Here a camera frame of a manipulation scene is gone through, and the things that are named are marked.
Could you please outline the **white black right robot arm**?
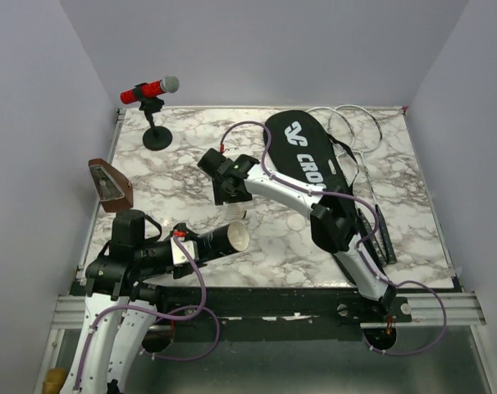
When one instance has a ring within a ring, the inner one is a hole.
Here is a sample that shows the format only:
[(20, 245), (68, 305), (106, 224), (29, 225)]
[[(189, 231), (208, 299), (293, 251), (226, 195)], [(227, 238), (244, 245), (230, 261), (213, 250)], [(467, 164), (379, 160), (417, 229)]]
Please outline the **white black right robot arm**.
[(215, 149), (198, 167), (211, 177), (222, 196), (231, 199), (259, 195), (300, 213), (310, 222), (312, 241), (335, 256), (364, 298), (363, 311), (380, 322), (393, 312), (396, 290), (368, 253), (358, 229), (353, 195), (309, 185), (271, 171), (256, 158), (242, 154), (235, 161)]

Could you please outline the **white shuttlecock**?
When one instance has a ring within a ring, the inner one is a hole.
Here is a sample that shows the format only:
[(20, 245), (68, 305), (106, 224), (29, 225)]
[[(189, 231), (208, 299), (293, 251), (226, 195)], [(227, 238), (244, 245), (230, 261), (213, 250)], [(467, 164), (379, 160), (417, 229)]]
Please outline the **white shuttlecock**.
[(237, 204), (229, 205), (226, 210), (226, 219), (228, 221), (242, 221), (248, 216), (248, 210)]

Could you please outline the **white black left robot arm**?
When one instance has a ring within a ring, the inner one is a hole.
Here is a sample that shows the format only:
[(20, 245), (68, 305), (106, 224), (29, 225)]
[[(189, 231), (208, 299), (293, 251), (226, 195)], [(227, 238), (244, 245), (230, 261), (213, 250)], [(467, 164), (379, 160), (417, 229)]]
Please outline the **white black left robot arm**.
[[(178, 223), (166, 239), (147, 237), (148, 224), (160, 226), (137, 209), (117, 213), (111, 239), (86, 268), (84, 322), (63, 393), (121, 393), (148, 328), (163, 320), (190, 320), (205, 309), (198, 235)], [(195, 274), (199, 302), (168, 312), (163, 289), (145, 283), (165, 273)]]

